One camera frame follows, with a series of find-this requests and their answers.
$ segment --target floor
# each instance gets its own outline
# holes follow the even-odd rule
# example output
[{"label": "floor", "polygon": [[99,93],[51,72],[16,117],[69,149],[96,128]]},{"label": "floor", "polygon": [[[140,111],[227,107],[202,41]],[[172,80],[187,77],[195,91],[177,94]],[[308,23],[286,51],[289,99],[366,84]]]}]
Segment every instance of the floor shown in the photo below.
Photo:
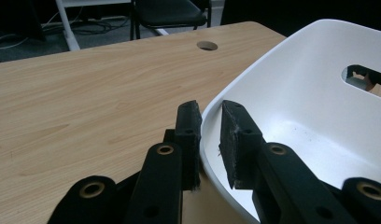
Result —
[{"label": "floor", "polygon": [[[223,1],[213,1],[211,26],[219,26],[223,10]],[[19,36],[8,36],[0,39],[0,62],[9,62],[25,58],[69,51],[60,23],[42,24],[45,42],[25,39]],[[71,25],[81,49],[115,44],[130,40],[130,20],[126,17],[103,18],[90,23],[74,22]],[[192,30],[192,28],[172,28],[165,31],[169,34]],[[141,27],[141,38],[159,35],[154,30]]]}]

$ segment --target wood grain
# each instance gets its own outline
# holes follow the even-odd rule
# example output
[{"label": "wood grain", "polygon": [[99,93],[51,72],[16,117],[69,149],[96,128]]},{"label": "wood grain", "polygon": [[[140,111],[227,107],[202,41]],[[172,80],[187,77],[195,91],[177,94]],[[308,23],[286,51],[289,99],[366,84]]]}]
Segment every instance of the wood grain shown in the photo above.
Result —
[{"label": "wood grain", "polygon": [[[197,100],[203,110],[283,39],[244,22],[0,63],[0,223],[46,223],[81,178],[119,182],[137,172],[174,127],[178,105]],[[199,49],[199,41],[219,48]],[[197,203],[211,209],[204,194],[185,199],[184,223],[198,216]],[[216,217],[234,223],[238,215]]]}]

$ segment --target cable hole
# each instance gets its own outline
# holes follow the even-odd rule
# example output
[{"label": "cable hole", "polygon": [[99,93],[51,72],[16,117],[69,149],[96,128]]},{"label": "cable hole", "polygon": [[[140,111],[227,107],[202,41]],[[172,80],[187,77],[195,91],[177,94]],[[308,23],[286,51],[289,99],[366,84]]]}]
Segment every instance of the cable hole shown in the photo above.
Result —
[{"label": "cable hole", "polygon": [[197,47],[199,47],[199,49],[203,49],[207,51],[218,49],[218,45],[210,41],[200,41],[197,43]]}]

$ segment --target cable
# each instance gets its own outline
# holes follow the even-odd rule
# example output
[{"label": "cable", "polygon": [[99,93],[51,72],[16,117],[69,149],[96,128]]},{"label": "cable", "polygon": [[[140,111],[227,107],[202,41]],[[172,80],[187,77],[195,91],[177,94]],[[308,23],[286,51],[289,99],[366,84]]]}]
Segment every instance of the cable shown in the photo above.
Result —
[{"label": "cable", "polygon": [[[56,14],[54,14],[54,15],[50,18],[50,20],[42,26],[42,29],[45,28],[47,25],[49,25],[49,23],[50,23],[50,22],[51,22],[51,21],[52,21],[58,14],[59,14],[59,12],[57,12]],[[14,35],[14,34],[0,36],[0,40],[6,38],[6,37],[8,37],[8,36],[13,36],[13,35]],[[6,46],[6,47],[1,47],[0,49],[10,49],[10,48],[17,47],[18,45],[24,43],[24,42],[27,41],[28,39],[29,39],[28,37],[25,37],[21,42],[19,42],[19,43],[17,43],[17,44],[10,45],[10,46]]]},{"label": "cable", "polygon": [[[78,20],[80,14],[82,13],[82,10],[83,10],[83,7],[80,8],[80,11],[77,14],[77,16],[71,22],[69,22],[70,25]],[[57,12],[45,25],[42,26],[42,29],[43,29],[44,32],[47,32],[47,31],[50,31],[50,30],[54,30],[54,29],[58,29],[58,28],[60,28],[61,30],[63,29],[63,25],[62,24],[60,24],[60,25],[54,25],[53,27],[48,27],[48,28],[44,29],[53,20],[53,18],[55,16],[57,16],[57,14],[59,14],[59,12]]]},{"label": "cable", "polygon": [[84,30],[84,29],[72,29],[73,32],[77,35],[103,35],[108,32],[111,32],[113,30],[117,30],[119,28],[125,27],[126,23],[128,22],[128,18],[125,19],[125,21],[118,26],[111,25],[110,23],[106,21],[88,21],[88,22],[83,22],[82,25],[97,25],[103,28],[101,31],[93,31],[93,30]]},{"label": "cable", "polygon": [[[77,14],[77,16],[69,23],[72,26],[72,30],[74,30],[74,28],[77,28],[79,26],[84,26],[84,25],[90,25],[90,24],[100,25],[100,24],[98,24],[98,22],[93,22],[93,21],[78,21],[78,18],[80,17],[80,15],[82,13],[82,10],[83,10],[83,7],[80,8],[80,11]],[[114,27],[114,26],[111,26],[109,23],[107,24],[108,29],[106,29],[106,26],[104,26],[104,25],[101,25],[101,26],[104,27],[103,31],[85,31],[85,30],[80,30],[78,34],[79,35],[106,34],[107,32],[109,32],[109,30],[112,30],[112,27]],[[44,34],[45,35],[56,35],[56,34],[59,34],[60,32],[62,32],[63,28],[64,27],[63,27],[62,24],[54,25],[52,27],[44,29]]]}]

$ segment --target wooden table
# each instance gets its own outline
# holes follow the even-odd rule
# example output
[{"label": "wooden table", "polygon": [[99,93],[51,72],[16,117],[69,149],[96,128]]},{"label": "wooden table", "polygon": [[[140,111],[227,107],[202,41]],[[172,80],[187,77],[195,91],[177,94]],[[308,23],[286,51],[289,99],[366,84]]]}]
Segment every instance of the wooden table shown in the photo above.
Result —
[{"label": "wooden table", "polygon": [[[283,39],[244,22],[0,63],[0,223],[46,223],[78,180],[139,171],[178,105],[203,110]],[[202,189],[184,195],[183,223],[241,223],[201,176]]]}]

